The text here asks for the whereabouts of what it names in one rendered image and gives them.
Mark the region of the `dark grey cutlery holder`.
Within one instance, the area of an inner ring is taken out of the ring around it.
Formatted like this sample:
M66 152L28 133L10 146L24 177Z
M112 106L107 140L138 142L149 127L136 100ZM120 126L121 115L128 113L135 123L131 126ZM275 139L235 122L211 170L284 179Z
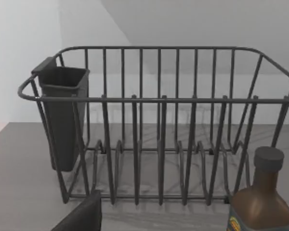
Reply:
M43 95L80 98L88 96L88 69L59 67L54 58L47 57L32 70L32 73L38 74ZM63 172L70 172L79 154L72 103L48 102L48 108L59 168Z

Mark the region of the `brown bottle with grey cap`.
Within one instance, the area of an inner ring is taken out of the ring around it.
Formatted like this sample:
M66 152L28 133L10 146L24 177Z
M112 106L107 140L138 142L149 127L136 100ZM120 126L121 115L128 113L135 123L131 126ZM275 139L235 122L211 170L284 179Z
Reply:
M276 189L284 158L274 147L255 150L253 183L234 194L225 231L289 231L289 206Z

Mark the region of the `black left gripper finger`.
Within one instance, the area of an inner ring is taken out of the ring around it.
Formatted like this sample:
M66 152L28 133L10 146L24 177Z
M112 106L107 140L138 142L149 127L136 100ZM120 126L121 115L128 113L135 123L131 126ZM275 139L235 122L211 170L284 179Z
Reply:
M100 190L92 190L75 209L51 231L101 231L102 200Z

